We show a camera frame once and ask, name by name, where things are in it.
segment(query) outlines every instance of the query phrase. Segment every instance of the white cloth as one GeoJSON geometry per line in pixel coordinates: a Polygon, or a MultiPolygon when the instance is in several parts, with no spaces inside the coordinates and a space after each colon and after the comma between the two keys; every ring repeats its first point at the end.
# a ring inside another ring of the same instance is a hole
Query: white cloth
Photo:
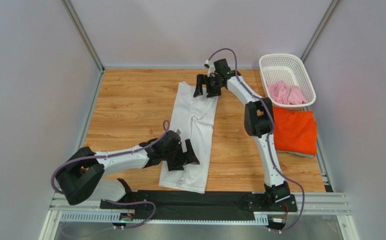
{"type": "Polygon", "coordinates": [[[170,129],[181,131],[184,152],[186,151],[185,140],[191,140],[200,165],[187,164],[184,166],[184,171],[169,172],[167,163],[164,161],[159,186],[204,194],[208,181],[218,97],[206,98],[205,95],[193,97],[194,89],[186,82],[179,83],[170,129]]]}

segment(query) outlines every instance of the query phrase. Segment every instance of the folded orange cloth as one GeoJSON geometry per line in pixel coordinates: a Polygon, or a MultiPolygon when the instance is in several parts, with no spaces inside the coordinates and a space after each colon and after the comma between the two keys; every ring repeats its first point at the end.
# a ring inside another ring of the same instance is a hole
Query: folded orange cloth
{"type": "Polygon", "coordinates": [[[274,144],[276,150],[315,156],[317,123],[312,111],[289,111],[273,108],[274,144]]]}

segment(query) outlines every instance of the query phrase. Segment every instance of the basket rim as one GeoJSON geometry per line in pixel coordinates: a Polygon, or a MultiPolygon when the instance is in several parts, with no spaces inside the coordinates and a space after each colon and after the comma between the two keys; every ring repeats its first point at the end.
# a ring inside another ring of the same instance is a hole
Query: basket rim
{"type": "Polygon", "coordinates": [[[295,59],[297,62],[299,62],[299,64],[301,65],[302,69],[304,70],[305,72],[305,77],[307,78],[308,80],[308,83],[310,84],[310,87],[311,87],[311,90],[313,92],[313,99],[308,102],[308,103],[303,103],[303,104],[295,104],[295,105],[292,105],[292,104],[282,104],[282,103],[278,103],[276,102],[269,94],[269,90],[267,88],[267,85],[266,84],[262,84],[264,85],[263,87],[265,88],[265,94],[267,95],[268,98],[270,98],[271,102],[276,105],[276,106],[279,106],[279,107],[283,107],[283,108],[304,108],[304,107],[308,107],[310,105],[312,105],[315,101],[316,101],[316,92],[314,90],[314,86],[313,86],[313,83],[311,82],[311,79],[310,79],[310,76],[308,75],[308,71],[307,69],[305,68],[305,65],[304,63],[302,62],[302,60],[297,57],[296,55],[293,55],[293,54],[290,54],[290,53],[271,53],[271,54],[266,54],[266,55],[263,55],[262,57],[259,58],[259,71],[261,72],[261,80],[263,81],[262,79],[262,65],[261,65],[261,61],[262,59],[265,59],[265,58],[268,58],[268,57],[274,57],[274,56],[284,56],[284,57],[291,57],[293,59],[295,59]]]}

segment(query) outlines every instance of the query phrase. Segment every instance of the wood grain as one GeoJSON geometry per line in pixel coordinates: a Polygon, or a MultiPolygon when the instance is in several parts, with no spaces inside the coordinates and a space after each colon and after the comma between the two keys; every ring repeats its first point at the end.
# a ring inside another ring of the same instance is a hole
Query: wood grain
{"type": "MultiPolygon", "coordinates": [[[[258,70],[241,70],[243,78],[264,96],[258,70]]],[[[93,151],[130,148],[162,134],[171,119],[178,83],[196,84],[205,69],[108,69],[104,76],[86,146],[93,151]]],[[[243,127],[244,107],[231,92],[222,90],[216,111],[207,191],[263,192],[264,171],[258,150],[243,127]]],[[[315,158],[277,153],[283,173],[307,192],[325,192],[315,158]]],[[[125,179],[132,189],[171,190],[159,187],[161,166],[130,169],[109,175],[125,179]]],[[[300,188],[289,184],[291,191],[300,188]]]]}

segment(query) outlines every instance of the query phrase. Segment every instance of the folded fabric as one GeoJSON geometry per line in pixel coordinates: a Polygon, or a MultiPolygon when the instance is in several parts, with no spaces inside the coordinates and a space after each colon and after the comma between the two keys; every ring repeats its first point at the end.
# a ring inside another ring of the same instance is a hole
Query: folded fabric
{"type": "Polygon", "coordinates": [[[169,172],[167,163],[164,161],[159,186],[204,194],[208,180],[218,97],[206,98],[205,95],[193,97],[194,90],[194,87],[185,82],[178,85],[170,129],[181,131],[184,152],[186,151],[185,140],[191,140],[193,151],[200,164],[188,164],[184,166],[184,171],[169,172]]]}
{"type": "Polygon", "coordinates": [[[267,85],[271,98],[280,103],[287,105],[306,104],[304,94],[298,86],[290,87],[283,81],[279,81],[271,86],[267,85]]]}
{"type": "Polygon", "coordinates": [[[317,154],[317,123],[312,111],[274,107],[274,144],[277,151],[313,157],[317,154]]]}

